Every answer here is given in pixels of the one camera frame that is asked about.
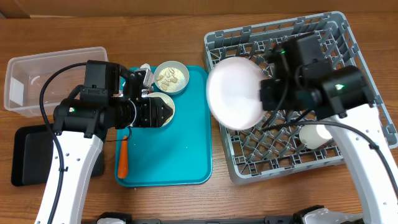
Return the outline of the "orange carrot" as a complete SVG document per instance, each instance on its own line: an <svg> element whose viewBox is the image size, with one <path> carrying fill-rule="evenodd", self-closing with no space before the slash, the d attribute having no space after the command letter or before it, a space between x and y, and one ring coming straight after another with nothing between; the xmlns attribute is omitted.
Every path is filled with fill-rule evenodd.
<svg viewBox="0 0 398 224"><path fill-rule="evenodd" d="M124 136L119 152L118 178L125 179L127 175L128 175L128 140L127 136Z"/></svg>

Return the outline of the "white bowl with peanuts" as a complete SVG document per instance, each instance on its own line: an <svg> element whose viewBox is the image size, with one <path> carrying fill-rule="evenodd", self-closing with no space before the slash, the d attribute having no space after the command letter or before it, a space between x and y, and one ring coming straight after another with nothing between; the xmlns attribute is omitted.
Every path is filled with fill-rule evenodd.
<svg viewBox="0 0 398 224"><path fill-rule="evenodd" d="M174 117L175 114L175 104L173 99L171 99L171 97L169 97L169 95L166 95L165 93L161 93L161 92L153 92L153 93L149 93L147 97L159 97L161 98L169 107L172 108L172 115L171 117L169 117L165 123L162 125L163 127L168 125L170 123L170 121L172 120L172 118Z"/></svg>

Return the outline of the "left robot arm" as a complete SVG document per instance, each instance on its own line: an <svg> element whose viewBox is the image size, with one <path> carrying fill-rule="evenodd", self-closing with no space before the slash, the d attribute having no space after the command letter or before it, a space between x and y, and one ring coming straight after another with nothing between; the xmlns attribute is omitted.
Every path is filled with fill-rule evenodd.
<svg viewBox="0 0 398 224"><path fill-rule="evenodd" d="M55 72L39 95L40 112L53 139L53 155L36 223L80 223L95 162L108 129L160 128L173 115L159 97L144 96L154 74L148 68L131 71L112 62L83 62L85 81L56 106L53 123L44 108L44 93L59 74Z"/></svg>

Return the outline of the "white paper cup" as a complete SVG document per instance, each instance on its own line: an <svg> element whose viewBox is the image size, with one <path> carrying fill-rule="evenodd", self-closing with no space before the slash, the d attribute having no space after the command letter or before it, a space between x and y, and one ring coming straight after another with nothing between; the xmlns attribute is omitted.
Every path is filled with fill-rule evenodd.
<svg viewBox="0 0 398 224"><path fill-rule="evenodd" d="M323 124L305 125L299 132L299 139L307 148L316 149L332 139Z"/></svg>

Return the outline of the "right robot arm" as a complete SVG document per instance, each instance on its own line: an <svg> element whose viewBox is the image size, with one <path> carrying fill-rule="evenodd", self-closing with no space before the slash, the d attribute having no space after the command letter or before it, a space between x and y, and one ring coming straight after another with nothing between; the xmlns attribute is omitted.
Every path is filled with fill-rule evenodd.
<svg viewBox="0 0 398 224"><path fill-rule="evenodd" d="M312 111L340 150L359 193L360 223L397 222L397 164L382 132L374 93L355 66L334 69L313 33L266 54L272 78L261 82L262 107Z"/></svg>

